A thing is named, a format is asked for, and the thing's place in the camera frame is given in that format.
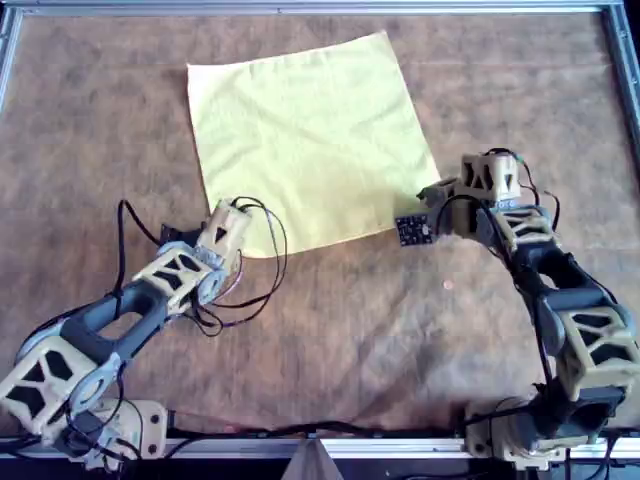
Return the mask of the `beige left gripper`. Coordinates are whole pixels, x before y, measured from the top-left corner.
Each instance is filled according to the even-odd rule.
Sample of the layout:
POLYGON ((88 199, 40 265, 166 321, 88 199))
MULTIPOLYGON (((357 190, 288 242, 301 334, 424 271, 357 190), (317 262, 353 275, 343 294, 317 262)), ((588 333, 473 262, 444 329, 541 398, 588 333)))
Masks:
POLYGON ((250 222, 251 216, 230 200, 219 200, 196 241, 197 257, 201 261, 234 261, 250 222))

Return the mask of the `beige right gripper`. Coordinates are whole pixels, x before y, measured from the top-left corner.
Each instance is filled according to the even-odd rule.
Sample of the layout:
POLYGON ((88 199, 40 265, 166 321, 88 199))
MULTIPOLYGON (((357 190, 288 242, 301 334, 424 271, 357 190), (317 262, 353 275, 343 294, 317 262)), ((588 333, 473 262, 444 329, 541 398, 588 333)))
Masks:
POLYGON ((457 177, 424 187, 416 197, 427 209, 434 209, 439 234, 472 237, 491 227, 483 210, 500 211, 518 205, 521 190, 518 164, 512 153, 465 154, 457 177))

